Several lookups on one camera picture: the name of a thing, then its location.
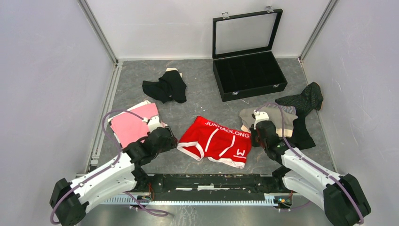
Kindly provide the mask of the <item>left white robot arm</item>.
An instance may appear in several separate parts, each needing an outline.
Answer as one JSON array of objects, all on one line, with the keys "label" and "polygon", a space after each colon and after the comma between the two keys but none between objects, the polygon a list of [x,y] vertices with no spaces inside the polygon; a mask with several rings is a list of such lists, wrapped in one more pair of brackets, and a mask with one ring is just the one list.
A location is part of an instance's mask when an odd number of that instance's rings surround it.
[{"label": "left white robot arm", "polygon": [[54,225],[74,226],[94,207],[122,192],[144,191],[148,175],[142,169],[160,153],[177,147],[169,127],[158,127],[147,136],[130,143],[111,161],[94,171],[55,183],[49,204]]}]

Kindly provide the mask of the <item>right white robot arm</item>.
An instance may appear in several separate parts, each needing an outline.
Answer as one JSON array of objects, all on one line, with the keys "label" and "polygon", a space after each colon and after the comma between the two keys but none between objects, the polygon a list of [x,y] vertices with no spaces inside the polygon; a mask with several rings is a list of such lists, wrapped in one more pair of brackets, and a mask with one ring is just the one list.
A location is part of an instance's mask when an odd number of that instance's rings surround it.
[{"label": "right white robot arm", "polygon": [[328,170],[303,154],[301,150],[275,132],[271,121],[251,125],[252,140],[281,167],[273,172],[272,187],[277,192],[297,192],[320,207],[334,226],[364,223],[371,206],[351,174]]}]

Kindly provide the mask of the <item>black display case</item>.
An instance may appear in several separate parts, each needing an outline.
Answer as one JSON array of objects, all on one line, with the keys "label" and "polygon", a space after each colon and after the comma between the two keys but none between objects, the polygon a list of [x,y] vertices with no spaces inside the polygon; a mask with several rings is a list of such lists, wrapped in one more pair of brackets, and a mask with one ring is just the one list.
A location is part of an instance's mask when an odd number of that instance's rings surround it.
[{"label": "black display case", "polygon": [[224,102],[282,92],[287,80],[272,52],[282,9],[212,21],[213,73]]}]

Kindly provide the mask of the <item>beige grey ribbed underwear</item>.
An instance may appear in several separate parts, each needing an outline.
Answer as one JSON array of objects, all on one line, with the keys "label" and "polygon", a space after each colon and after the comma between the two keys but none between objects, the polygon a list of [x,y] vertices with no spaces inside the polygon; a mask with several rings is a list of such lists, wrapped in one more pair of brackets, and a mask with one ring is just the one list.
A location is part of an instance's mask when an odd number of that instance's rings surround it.
[{"label": "beige grey ribbed underwear", "polygon": [[[256,107],[246,108],[240,111],[239,117],[242,120],[243,125],[241,129],[243,131],[249,132],[249,128],[254,124],[255,119],[252,117],[254,110]],[[298,116],[286,113],[283,111],[283,119],[281,117],[280,109],[276,108],[269,108],[269,107],[262,107],[259,111],[264,111],[268,113],[269,120],[272,121],[276,127],[276,133],[279,137],[282,135],[282,129],[284,128],[284,136],[285,137],[292,137],[294,125],[293,121],[298,118]]]}]

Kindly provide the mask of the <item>red boxer briefs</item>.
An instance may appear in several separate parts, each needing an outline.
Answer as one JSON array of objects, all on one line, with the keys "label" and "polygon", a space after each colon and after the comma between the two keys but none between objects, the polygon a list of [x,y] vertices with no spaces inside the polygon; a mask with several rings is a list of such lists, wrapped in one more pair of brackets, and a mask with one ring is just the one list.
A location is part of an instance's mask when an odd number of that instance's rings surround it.
[{"label": "red boxer briefs", "polygon": [[243,169],[252,149],[251,134],[197,116],[180,138],[177,149],[197,161],[207,158]]}]

